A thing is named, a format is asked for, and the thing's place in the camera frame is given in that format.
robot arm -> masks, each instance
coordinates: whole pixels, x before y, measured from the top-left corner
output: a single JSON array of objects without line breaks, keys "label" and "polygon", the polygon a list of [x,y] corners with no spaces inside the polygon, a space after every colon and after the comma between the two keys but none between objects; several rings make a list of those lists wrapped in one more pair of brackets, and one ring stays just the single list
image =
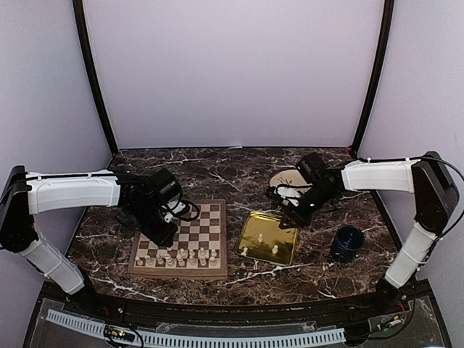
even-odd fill
[{"label": "robot arm", "polygon": [[306,226],[311,215],[343,191],[394,190],[415,195],[416,216],[413,229],[399,254],[377,284],[377,308],[382,311],[411,275],[430,255],[454,212],[459,193],[451,175],[436,152],[420,159],[392,161],[356,160],[329,168],[316,154],[300,160],[297,169],[312,187],[306,193],[279,185],[268,188],[268,196],[283,203],[285,218],[281,224]]},{"label": "robot arm", "polygon": [[167,247],[173,245],[177,231],[171,220],[190,207],[182,201],[182,189],[174,175],[166,169],[141,176],[109,170],[49,175],[27,173],[22,166],[13,168],[0,200],[1,247],[25,257],[91,312],[96,303],[90,280],[46,240],[33,219],[49,210],[88,206],[128,210],[142,233]]}]

dark marble table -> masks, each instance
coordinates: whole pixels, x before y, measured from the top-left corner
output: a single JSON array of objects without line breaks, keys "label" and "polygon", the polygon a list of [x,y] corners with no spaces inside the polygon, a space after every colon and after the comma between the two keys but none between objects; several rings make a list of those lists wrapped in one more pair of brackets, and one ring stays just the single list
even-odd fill
[{"label": "dark marble table", "polygon": [[[250,210],[276,212],[265,197],[269,180],[308,152],[328,163],[348,160],[342,149],[150,149],[126,150],[111,168],[150,174],[171,170],[187,199],[227,201],[228,280],[156,280],[128,274],[136,225],[118,208],[92,207],[70,246],[69,257],[86,269],[99,293],[184,305],[276,305],[349,297],[374,291],[396,255],[389,231],[369,193],[349,192],[332,212],[317,212],[300,231],[294,264],[276,267],[237,256],[234,246]],[[336,230],[356,225],[365,244],[350,264],[333,263]]]}]

dark blue cup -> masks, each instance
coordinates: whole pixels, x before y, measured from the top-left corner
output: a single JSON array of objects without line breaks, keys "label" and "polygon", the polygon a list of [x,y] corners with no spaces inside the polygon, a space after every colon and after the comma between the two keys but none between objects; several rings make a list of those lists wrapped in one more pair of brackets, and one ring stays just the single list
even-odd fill
[{"label": "dark blue cup", "polygon": [[331,245],[331,255],[337,262],[350,262],[364,244],[364,233],[354,226],[342,226]]}]

light chessboard square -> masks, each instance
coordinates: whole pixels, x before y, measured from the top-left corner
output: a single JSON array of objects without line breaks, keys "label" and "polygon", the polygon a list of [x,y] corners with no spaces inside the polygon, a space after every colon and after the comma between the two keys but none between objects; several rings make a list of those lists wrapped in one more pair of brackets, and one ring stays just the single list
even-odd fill
[{"label": "light chessboard square", "polygon": [[[197,200],[200,217],[195,221],[174,219],[178,231],[174,236],[172,250],[158,247],[145,235],[137,233],[129,261],[129,273],[145,278],[187,278],[187,279],[227,279],[226,215],[224,199]],[[183,262],[177,256],[184,249]],[[193,252],[196,264],[188,258]],[[215,264],[209,258],[215,253]],[[172,264],[166,262],[166,255],[172,257]],[[157,255],[163,259],[157,261]],[[206,265],[201,265],[199,257],[204,256]]]}]

gold tray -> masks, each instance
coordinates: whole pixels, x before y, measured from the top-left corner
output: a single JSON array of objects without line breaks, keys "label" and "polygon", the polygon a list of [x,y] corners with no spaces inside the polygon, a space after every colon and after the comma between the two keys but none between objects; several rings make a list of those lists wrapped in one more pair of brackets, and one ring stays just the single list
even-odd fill
[{"label": "gold tray", "polygon": [[[241,253],[246,247],[248,251],[244,257],[276,265],[291,265],[297,245],[298,228],[281,230],[278,227],[280,223],[281,216],[251,211],[246,217],[235,253],[243,256]],[[258,241],[260,233],[263,239],[261,243]],[[277,254],[272,253],[275,245],[278,246]]]}]

